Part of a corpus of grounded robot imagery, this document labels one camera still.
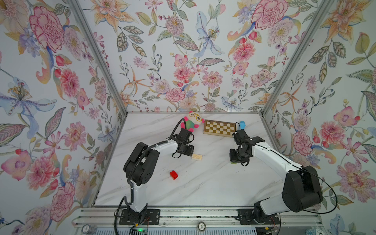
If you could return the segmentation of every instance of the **wooden block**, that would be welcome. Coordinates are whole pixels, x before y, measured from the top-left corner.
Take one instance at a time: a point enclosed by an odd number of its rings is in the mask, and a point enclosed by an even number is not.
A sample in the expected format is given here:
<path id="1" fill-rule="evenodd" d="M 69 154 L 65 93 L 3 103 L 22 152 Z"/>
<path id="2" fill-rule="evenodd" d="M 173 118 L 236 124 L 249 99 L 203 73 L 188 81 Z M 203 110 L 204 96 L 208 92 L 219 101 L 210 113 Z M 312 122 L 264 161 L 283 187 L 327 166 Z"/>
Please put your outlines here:
<path id="1" fill-rule="evenodd" d="M 231 137 L 236 130 L 235 123 L 224 121 L 205 120 L 204 134 Z"/>

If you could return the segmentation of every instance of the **plush toy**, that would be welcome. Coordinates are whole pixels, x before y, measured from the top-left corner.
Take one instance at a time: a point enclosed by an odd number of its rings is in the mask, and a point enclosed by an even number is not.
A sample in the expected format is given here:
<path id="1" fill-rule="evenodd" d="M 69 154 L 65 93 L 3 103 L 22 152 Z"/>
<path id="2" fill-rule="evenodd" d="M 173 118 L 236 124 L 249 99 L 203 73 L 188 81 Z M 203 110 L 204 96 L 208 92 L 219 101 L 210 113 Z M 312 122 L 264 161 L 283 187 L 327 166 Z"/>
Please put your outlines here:
<path id="1" fill-rule="evenodd" d="M 189 112 L 188 117 L 184 117 L 184 120 L 187 125 L 187 130 L 193 132 L 193 128 L 198 128 L 201 123 L 204 123 L 205 120 L 200 117 L 196 112 Z M 184 128 L 184 122 L 181 123 L 181 128 Z"/>

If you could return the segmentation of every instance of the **small wooden block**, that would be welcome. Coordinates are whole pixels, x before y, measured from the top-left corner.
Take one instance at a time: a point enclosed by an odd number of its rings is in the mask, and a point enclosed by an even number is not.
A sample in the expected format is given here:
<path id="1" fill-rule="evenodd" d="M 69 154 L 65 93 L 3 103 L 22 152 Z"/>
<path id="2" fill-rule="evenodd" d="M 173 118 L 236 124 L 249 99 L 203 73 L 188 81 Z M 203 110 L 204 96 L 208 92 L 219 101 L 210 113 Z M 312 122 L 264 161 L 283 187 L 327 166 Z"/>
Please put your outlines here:
<path id="1" fill-rule="evenodd" d="M 236 130 L 235 123 L 205 120 L 204 134 L 231 137 Z"/>
<path id="2" fill-rule="evenodd" d="M 192 155 L 192 159 L 195 159 L 195 160 L 202 160 L 202 155 L 199 155 L 199 154 L 193 154 Z"/>

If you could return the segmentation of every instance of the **orange lily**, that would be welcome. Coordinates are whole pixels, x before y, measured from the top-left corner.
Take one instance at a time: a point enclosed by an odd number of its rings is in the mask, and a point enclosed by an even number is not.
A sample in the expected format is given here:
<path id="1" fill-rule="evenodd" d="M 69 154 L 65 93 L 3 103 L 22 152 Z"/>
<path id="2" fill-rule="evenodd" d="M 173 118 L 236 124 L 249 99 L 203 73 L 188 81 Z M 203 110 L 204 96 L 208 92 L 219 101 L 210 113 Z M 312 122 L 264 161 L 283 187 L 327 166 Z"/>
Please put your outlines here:
<path id="1" fill-rule="evenodd" d="M 303 84 L 303 81 L 302 81 L 302 83 L 300 84 L 300 86 L 298 87 L 298 89 L 296 89 L 296 91 L 294 91 L 294 93 L 292 93 L 292 94 L 290 94 L 290 93 L 288 93 L 288 92 L 283 92 L 281 95 L 285 95 L 285 98 L 287 98 L 285 101 L 282 101 L 282 103 L 283 102 L 285 102 L 284 104 L 282 104 L 282 105 L 280 105 L 280 106 L 284 106 L 284 105 L 287 105 L 289 102 L 290 102 L 290 100 L 291 100 L 291 103 L 293 104 L 293 110 L 294 110 L 294 112 L 296 113 L 296 111 L 295 111 L 295 106 L 294 106 L 294 100 L 297 100 L 298 102 L 299 102 L 299 100 L 297 99 L 297 98 L 295 98 L 294 97 L 294 95 L 298 92 L 298 90 L 299 90 L 299 88 L 302 86 L 302 84 Z"/>
<path id="2" fill-rule="evenodd" d="M 133 81 L 131 81 L 131 82 L 125 84 L 124 89 L 122 90 L 122 92 L 125 90 L 125 88 L 127 88 L 127 86 L 129 86 L 129 87 L 134 86 L 134 87 L 133 87 L 133 91 L 134 91 L 135 88 L 136 88 L 136 92 L 134 93 L 133 96 L 135 96 L 136 93 L 137 93 L 137 90 L 138 90 L 138 88 L 137 88 L 137 84 L 138 84 L 138 85 L 141 85 L 141 86 L 145 86 L 145 87 L 150 87 L 150 86 L 147 86 L 147 85 L 144 85 L 144 84 L 140 83 L 140 81 L 145 80 L 145 79 L 136 80 L 136 75 L 135 75 L 135 72 L 133 71 L 132 66 L 131 66 L 130 68 L 132 69 L 132 73 L 133 73 Z"/>

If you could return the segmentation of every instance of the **blue flower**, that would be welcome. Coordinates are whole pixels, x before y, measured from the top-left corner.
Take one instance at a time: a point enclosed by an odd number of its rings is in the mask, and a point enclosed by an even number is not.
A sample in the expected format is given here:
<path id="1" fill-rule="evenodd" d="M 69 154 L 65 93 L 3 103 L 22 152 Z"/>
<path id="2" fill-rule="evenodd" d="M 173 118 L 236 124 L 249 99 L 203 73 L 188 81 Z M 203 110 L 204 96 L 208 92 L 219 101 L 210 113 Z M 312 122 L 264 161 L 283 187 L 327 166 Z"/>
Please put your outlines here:
<path id="1" fill-rule="evenodd" d="M 114 137 L 112 135 L 115 134 L 115 131 L 116 131 L 116 127 L 114 127 L 110 131 L 110 129 L 108 128 L 108 126 L 106 126 L 106 131 L 105 131 L 106 134 L 103 134 L 103 133 L 99 134 L 98 135 L 98 139 L 102 140 L 103 142 L 106 142 L 106 141 L 114 142 L 115 139 L 114 139 Z"/>
<path id="2" fill-rule="evenodd" d="M 26 82 L 13 77 L 14 83 L 9 83 L 8 93 L 12 94 L 12 97 L 6 96 L 0 92 L 0 107 L 3 107 L 8 116 L 14 114 L 25 115 L 30 122 L 30 129 L 27 132 L 27 138 L 31 139 L 39 130 L 39 125 L 34 118 L 34 114 L 37 111 L 47 112 L 53 109 L 56 100 L 41 99 L 38 101 L 28 100 L 32 98 L 29 93 L 29 87 Z"/>
<path id="3" fill-rule="evenodd" d="M 213 43 L 213 41 L 215 41 L 216 37 L 219 35 L 219 26 L 217 25 L 215 28 L 212 27 L 208 30 L 208 32 L 206 32 L 205 28 L 207 23 L 208 20 L 206 19 L 205 14 L 201 11 L 197 12 L 196 30 L 197 33 L 199 33 L 198 39 L 202 42 L 203 48 L 200 52 L 194 54 L 194 57 L 202 57 L 207 47 L 210 47 L 211 52 L 215 55 L 224 54 L 224 52 L 221 51 L 221 48 Z"/>
<path id="4" fill-rule="evenodd" d="M 229 109 L 230 111 L 232 111 L 233 109 L 235 109 L 236 111 L 240 111 L 244 109 L 236 105 L 236 99 L 229 101 L 229 98 L 224 97 L 224 96 L 222 96 L 221 99 L 222 99 L 222 104 L 224 105 L 224 107 L 226 109 Z"/>

